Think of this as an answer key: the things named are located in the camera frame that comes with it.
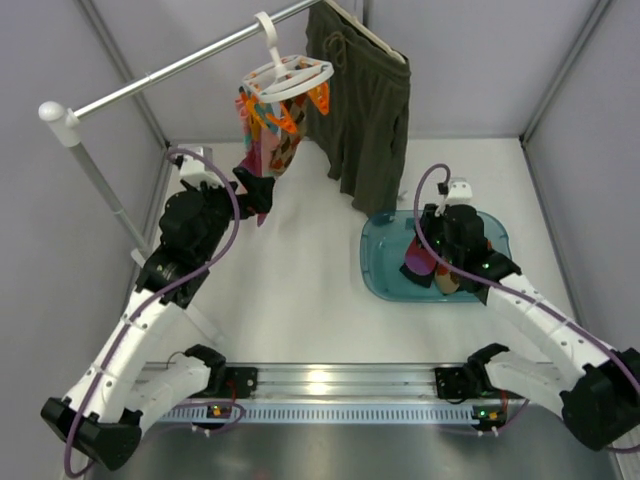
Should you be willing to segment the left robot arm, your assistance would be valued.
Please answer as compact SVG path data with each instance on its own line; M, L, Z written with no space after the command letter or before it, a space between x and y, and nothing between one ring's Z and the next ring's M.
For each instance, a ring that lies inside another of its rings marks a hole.
M42 407L42 419L67 453L118 470L162 416L193 395L225 388L225 357L201 344L145 386L136 381L167 329L185 316L214 260L230 249L240 221L272 208L274 178L242 166L233 173L232 181L182 180L159 220L160 244L141 268L108 341L82 378Z

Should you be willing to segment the black sock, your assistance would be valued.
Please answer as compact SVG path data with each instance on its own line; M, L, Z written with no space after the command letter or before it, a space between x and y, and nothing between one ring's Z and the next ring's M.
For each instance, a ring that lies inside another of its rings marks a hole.
M423 287L423 288L430 288L430 287L431 287L431 284L432 284L433 279L434 279L434 271L435 271L435 269L434 269L434 270L433 270L433 272L432 272L431 274L429 274L429 275L426 275L426 276L419 276L419 275L417 275L417 274L415 274L415 273L411 272L411 271L406 267L406 265L404 264L404 262L403 262L402 266L400 267L400 272L401 272L401 273L402 273L402 274L403 274L403 275L404 275L404 276L405 276L409 281L411 281L412 283L414 283L414 284L416 284L416 285L418 285L418 286L420 286L420 287Z

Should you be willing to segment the maroon striped sock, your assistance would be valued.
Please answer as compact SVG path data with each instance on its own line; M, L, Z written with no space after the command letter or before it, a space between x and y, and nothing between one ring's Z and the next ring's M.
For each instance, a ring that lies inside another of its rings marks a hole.
M404 264L413 273L426 276L433 272L437 262L424 248L419 238L415 237L405 253Z
M260 184L263 186L261 194L267 206L260 207L260 212L257 214L257 226L260 227L265 222L273 203L275 178L270 172L269 164L272 160L278 137L270 129L263 128L251 115L247 117L246 125L248 128L248 133L245 137L246 155L241 162L241 166L261 179Z

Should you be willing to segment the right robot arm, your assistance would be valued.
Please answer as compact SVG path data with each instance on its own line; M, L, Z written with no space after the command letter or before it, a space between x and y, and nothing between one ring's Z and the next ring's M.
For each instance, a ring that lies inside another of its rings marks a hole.
M611 447L638 427L636 349L616 350L548 302L517 264L490 247L473 207L428 204L413 214L417 238L434 260L546 358L534 362L511 347L490 344L465 364L473 389L506 390L533 401L594 451Z

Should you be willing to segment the white round clip hanger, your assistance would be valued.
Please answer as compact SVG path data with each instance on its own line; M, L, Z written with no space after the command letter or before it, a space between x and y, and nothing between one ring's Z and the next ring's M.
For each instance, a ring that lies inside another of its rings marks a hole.
M278 35L266 12L254 15L265 34L271 62L243 77L242 87L262 103L276 103L306 94L327 84L334 74L331 62L305 55L282 56L278 50Z

